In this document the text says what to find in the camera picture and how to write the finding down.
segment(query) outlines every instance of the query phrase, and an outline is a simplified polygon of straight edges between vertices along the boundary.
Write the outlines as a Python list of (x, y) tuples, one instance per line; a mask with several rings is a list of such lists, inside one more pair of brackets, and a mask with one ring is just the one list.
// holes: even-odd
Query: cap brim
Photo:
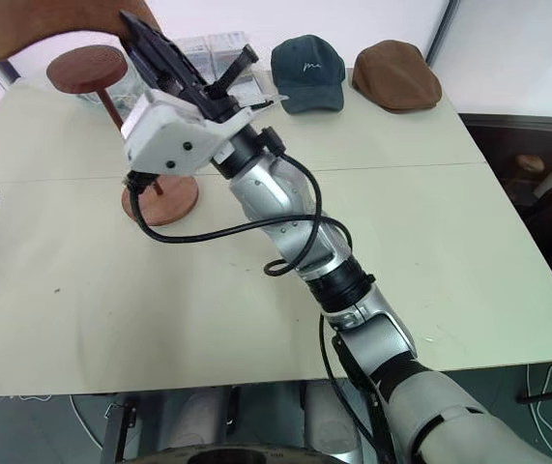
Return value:
[(297, 114), (310, 109), (339, 111), (344, 107), (342, 85), (316, 85), (311, 87), (280, 87), (277, 89), (288, 100), (282, 100), (284, 111)]

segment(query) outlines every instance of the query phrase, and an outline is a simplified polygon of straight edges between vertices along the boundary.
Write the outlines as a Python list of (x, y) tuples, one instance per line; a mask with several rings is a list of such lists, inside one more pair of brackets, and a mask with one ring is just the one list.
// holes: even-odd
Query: small black object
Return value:
[(518, 404), (540, 403), (542, 401), (548, 401), (549, 399), (552, 399), (552, 391), (541, 394), (520, 394), (516, 396), (516, 402)]
[(130, 171), (125, 178), (129, 191), (135, 191), (138, 195), (150, 186), (158, 177), (158, 174)]
[(261, 130), (256, 137), (256, 143), (261, 147), (267, 147), (267, 149), (276, 156), (286, 151), (284, 142), (282, 142), (282, 139), (279, 138), (279, 135), (277, 135), (277, 132), (271, 126)]
[(124, 461), (128, 431), (136, 423), (136, 407), (137, 401), (129, 398), (124, 404), (115, 404), (110, 408), (103, 436), (101, 464), (116, 464)]
[(241, 387), (235, 386), (230, 391), (228, 398), (228, 410), (226, 412), (226, 436), (232, 435), (239, 421), (239, 403), (241, 399)]
[(307, 392), (307, 380), (302, 380), (299, 383), (299, 407), (305, 411), (305, 392)]
[(249, 106), (249, 108), (252, 110), (252, 111), (257, 111), (259, 109), (263, 109), (263, 108), (266, 108), (267, 106), (271, 106), (272, 104), (274, 104), (275, 102), (273, 100), (267, 100), (267, 101), (263, 101), (262, 103), (256, 103), (256, 104), (251, 104)]
[(388, 423), (388, 418), (385, 416), (381, 399), (376, 392), (364, 392), (363, 396), (365, 399), (365, 408), (370, 418), (372, 437), (376, 441), (379, 450), (381, 450), (376, 451), (377, 461), (381, 462), (383, 456), (387, 455), (391, 462), (397, 462), (392, 434), (390, 433), (390, 424)]
[(361, 392), (374, 392), (374, 385), (372, 385), (370, 378), (365, 375), (346, 343), (342, 341), (339, 333), (336, 333), (332, 338), (332, 346), (353, 387)]
[(228, 88), (232, 83), (241, 75), (246, 68), (252, 63), (258, 61), (258, 55), (249, 45), (244, 46), (244, 49), (241, 50), (241, 53), (235, 61), (231, 63), (228, 69), (221, 75), (221, 77), (214, 82), (212, 85), (208, 86), (205, 90), (209, 97), (212, 99), (221, 99), (227, 95)]

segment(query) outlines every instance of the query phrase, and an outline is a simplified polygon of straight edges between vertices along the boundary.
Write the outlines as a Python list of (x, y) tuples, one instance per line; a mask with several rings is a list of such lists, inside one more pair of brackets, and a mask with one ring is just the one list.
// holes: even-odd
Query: floor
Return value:
[[(547, 364), (532, 366), (534, 392), (541, 389), (546, 368)], [(548, 452), (528, 408), (514, 401), (525, 389), (525, 366), (457, 371), (449, 376), (517, 435)], [(361, 398), (350, 384), (343, 385), (353, 407), (363, 415)], [(140, 417), (129, 435), (126, 458), (160, 447), (190, 393), (179, 390), (140, 394)], [(105, 412), (113, 401), (121, 399), (112, 395), (75, 397), (76, 407), (100, 441), (105, 431)], [(552, 401), (544, 404), (542, 413), (552, 423)], [(298, 383), (244, 386), (238, 426), (229, 441), (302, 446), (303, 420)], [(99, 462), (100, 452), (73, 415), (67, 396), (53, 396), (46, 402), (0, 397), (0, 464), (14, 463), (17, 456), (29, 464), (82, 464)], [(367, 445), (364, 459), (368, 463), (376, 462)]]

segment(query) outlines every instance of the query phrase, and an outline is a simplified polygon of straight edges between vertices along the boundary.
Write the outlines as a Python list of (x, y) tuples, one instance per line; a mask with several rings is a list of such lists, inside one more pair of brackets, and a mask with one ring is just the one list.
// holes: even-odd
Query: black cable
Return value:
[[(286, 273), (291, 272), (297, 266), (299, 266), (299, 264), (304, 260), (307, 254), (310, 253), (310, 250), (314, 245), (314, 241), (316, 240), (316, 236), (318, 235), (318, 229), (321, 225), (321, 215), (323, 214), (323, 195), (321, 194), (321, 188), (319, 187), (318, 182), (316, 182), (316, 179), (314, 178), (312, 173), (296, 159), (293, 159), (287, 155), (284, 155), (283, 153), (280, 154), (279, 157), (285, 160), (286, 162), (288, 162), (289, 164), (292, 164), (300, 171), (302, 171), (302, 173), (312, 184), (312, 188), (314, 190), (314, 197), (315, 197), (314, 198), (315, 211), (314, 211), (314, 222), (312, 223), (312, 228), (310, 229), (310, 235), (307, 237), (307, 240), (305, 241), (305, 245), (302, 248), (302, 250), (298, 253), (298, 255), (295, 256), (287, 264), (285, 264), (286, 261), (284, 261), (283, 259), (277, 259), (265, 265), (265, 267), (263, 268), (263, 271), (267, 276), (271, 276), (271, 277), (283, 276)], [(279, 266), (281, 264), (284, 264), (284, 266), (274, 270), (275, 266)]]
[(387, 454), (392, 462), (396, 462), (395, 448), (393, 446), (390, 423), (385, 415), (383, 404), (377, 391), (361, 391), (365, 398), (366, 409), (370, 418), (370, 433), (374, 438), (377, 448)]
[[(292, 164), (297, 169), (299, 169), (311, 183), (312, 188), (314, 190), (314, 196), (315, 196), (314, 215), (291, 215), (291, 216), (284, 216), (284, 217), (270, 217), (267, 219), (248, 222), (246, 224), (236, 225), (234, 227), (228, 227), (226, 229), (220, 229), (206, 234), (187, 235), (182, 237), (170, 237), (156, 232), (149, 226), (149, 224), (147, 224), (146, 220), (144, 219), (144, 216), (142, 216), (142, 212), (140, 211), (140, 203), (138, 200), (139, 194), (136, 190), (136, 187), (133, 186), (132, 184), (128, 184), (128, 190), (130, 191), (131, 211), (133, 212), (133, 215), (136, 219), (136, 222), (138, 223), (138, 226), (145, 234), (147, 234), (150, 238), (157, 240), (158, 242), (163, 242), (165, 244), (195, 244), (198, 242), (206, 242), (209, 240), (226, 237), (233, 234), (238, 234), (240, 232), (245, 232), (247, 230), (256, 229), (259, 227), (266, 227), (269, 225), (280, 224), (283, 222), (296, 221), (296, 220), (311, 220), (312, 228), (310, 230), (307, 240), (305, 241), (305, 245), (301, 249), (301, 251), (289, 263), (286, 263), (286, 261), (283, 259), (277, 259), (275, 261), (271, 261), (270, 263), (267, 263), (263, 268), (263, 271), (268, 276), (283, 276), (284, 274), (295, 269), (304, 260), (304, 258), (307, 256), (307, 254), (312, 249), (312, 246), (314, 245), (314, 241), (316, 240), (316, 236), (318, 235), (318, 230), (321, 222), (326, 222), (326, 223), (335, 225), (344, 234), (344, 237), (346, 238), (346, 241), (348, 242), (349, 247), (352, 247), (351, 234), (346, 228), (346, 226), (344, 226), (344, 224), (342, 224), (340, 221), (336, 219), (322, 216), (323, 199), (322, 199), (321, 189), (318, 185), (318, 182), (316, 182), (316, 179), (312, 175), (312, 173), (300, 162), (288, 157), (287, 155), (280, 154), (279, 157), (285, 160), (286, 162)], [(284, 265), (284, 266), (274, 270), (273, 267), (278, 265)]]
[(334, 389), (335, 396), (337, 396), (337, 399), (340, 401), (340, 404), (344, 408), (344, 411), (346, 411), (346, 414), (348, 414), (351, 420), (353, 420), (353, 422), (360, 430), (360, 433), (363, 435), (365, 440), (376, 452), (379, 462), (381, 464), (393, 464), (392, 458), (383, 449), (380, 449), (377, 447), (374, 441), (374, 438), (372, 437), (372, 434), (365, 427), (365, 425), (363, 424), (362, 420), (358, 417), (358, 415), (355, 414), (355, 411), (353, 411), (353, 408), (351, 407), (350, 403), (344, 396), (344, 392), (337, 384), (337, 381), (335, 380), (335, 377), (334, 377), (334, 373), (332, 372), (332, 367), (330, 366), (330, 360), (327, 357), (327, 351), (325, 350), (325, 335), (323, 333), (324, 328), (325, 328), (325, 317), (323, 316), (323, 314), (321, 314), (318, 320), (318, 341), (321, 347), (321, 358), (323, 358), (323, 364), (325, 365), (327, 378), (329, 379), (330, 384), (332, 385), (332, 389)]

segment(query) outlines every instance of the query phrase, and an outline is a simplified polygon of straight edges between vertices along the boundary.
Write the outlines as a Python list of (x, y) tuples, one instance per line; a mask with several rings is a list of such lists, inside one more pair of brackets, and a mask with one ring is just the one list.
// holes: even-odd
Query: wooden stand base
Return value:
[[(159, 176), (158, 184), (161, 194), (148, 187), (139, 197), (140, 211), (149, 225), (165, 225), (182, 218), (198, 200), (198, 184), (193, 177)], [(127, 215), (135, 220), (127, 189), (123, 191), (121, 204)]]

